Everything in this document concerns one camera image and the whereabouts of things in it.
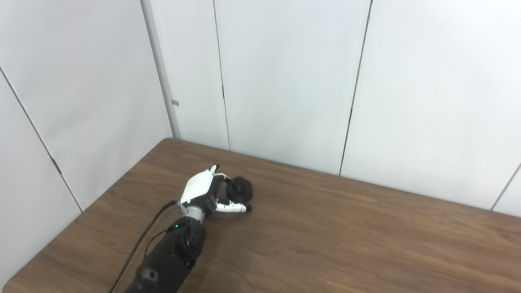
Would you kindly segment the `white and black left hand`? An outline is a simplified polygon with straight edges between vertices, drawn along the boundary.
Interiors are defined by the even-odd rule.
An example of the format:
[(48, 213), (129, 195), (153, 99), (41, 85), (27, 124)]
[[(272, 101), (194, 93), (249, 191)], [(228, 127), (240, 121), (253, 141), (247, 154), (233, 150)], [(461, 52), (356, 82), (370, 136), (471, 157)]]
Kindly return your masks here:
[(184, 216), (199, 221), (214, 212), (251, 212), (249, 201), (253, 196), (253, 186), (243, 177), (230, 178), (217, 170), (214, 165), (194, 175), (187, 181), (178, 203)]

